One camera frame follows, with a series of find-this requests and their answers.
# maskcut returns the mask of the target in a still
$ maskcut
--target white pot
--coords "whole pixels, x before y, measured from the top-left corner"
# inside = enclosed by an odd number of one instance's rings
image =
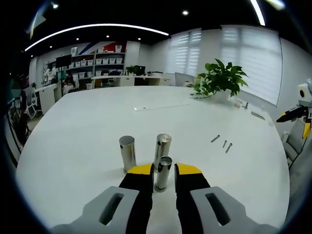
[[[228,100],[230,94],[231,94],[231,91],[229,89],[227,89],[225,91],[223,91],[223,90],[218,91],[218,92],[216,92],[216,94],[211,96],[211,99],[217,103],[225,103]]]

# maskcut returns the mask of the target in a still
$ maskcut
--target floor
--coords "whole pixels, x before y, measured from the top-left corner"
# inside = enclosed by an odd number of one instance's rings
[[[34,128],[36,127],[36,125],[39,123],[39,121],[41,120],[41,118],[43,117],[42,114],[38,114],[36,117],[34,117],[32,120],[30,120],[28,122],[28,128],[30,131],[33,131]]]

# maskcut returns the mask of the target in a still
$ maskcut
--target white wall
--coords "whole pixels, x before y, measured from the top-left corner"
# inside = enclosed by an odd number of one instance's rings
[[[35,57],[30,61],[30,64],[29,64],[29,84],[30,85],[33,82],[37,83],[37,80],[36,80],[37,61],[38,61],[38,57]]]
[[[140,44],[137,64],[139,66],[145,66],[146,72],[151,71],[151,55],[152,47],[149,45]]]
[[[216,63],[220,58],[221,30],[204,30],[201,32],[200,54],[198,59],[197,73],[205,73],[206,63]]]
[[[138,62],[138,55],[140,51],[140,43],[136,41],[127,42],[127,50],[125,55],[124,67],[135,66]]]
[[[169,41],[162,41],[151,48],[151,70],[165,71],[165,62]],[[239,98],[251,104],[264,107],[273,120],[276,120],[283,112],[293,108],[298,103],[297,86],[312,77],[312,57],[295,44],[281,39],[283,53],[282,84],[277,106],[260,99],[254,95],[241,91]],[[204,30],[201,34],[200,55],[197,73],[205,72],[205,63],[215,62],[220,58],[221,30]],[[280,134],[290,131],[293,123],[275,123]]]
[[[164,72],[170,40],[161,41],[151,49],[151,71]]]

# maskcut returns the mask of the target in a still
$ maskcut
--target person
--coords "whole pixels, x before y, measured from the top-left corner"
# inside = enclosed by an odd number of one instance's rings
[[[73,75],[71,71],[66,72],[66,78],[64,80],[63,94],[67,94],[70,90],[74,89],[76,84],[74,82]]]
[[[53,65],[50,63],[48,65],[48,70],[45,71],[44,73],[44,77],[46,78],[46,81],[51,81],[52,79],[55,79],[57,75],[57,72],[55,70],[55,68],[53,67]]]

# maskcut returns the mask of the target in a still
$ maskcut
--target white tabletop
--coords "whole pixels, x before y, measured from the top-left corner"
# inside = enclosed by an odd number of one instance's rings
[[[174,163],[197,166],[257,223],[282,225],[290,185],[275,126],[251,115],[251,105],[244,110],[230,102],[194,100],[190,92],[130,86],[61,98],[35,127],[19,159],[17,182],[35,214],[48,228],[77,219],[86,203],[122,181],[121,136],[135,138],[137,164],[145,164],[154,160],[156,136],[167,133]],[[233,144],[227,154],[224,140]],[[159,233],[159,226],[166,233],[181,232],[174,187],[172,168],[168,189],[153,195],[147,233]]]
[[[149,79],[168,79],[166,77],[153,77],[153,76],[98,76],[92,77],[91,79],[108,79],[108,78],[149,78]]]

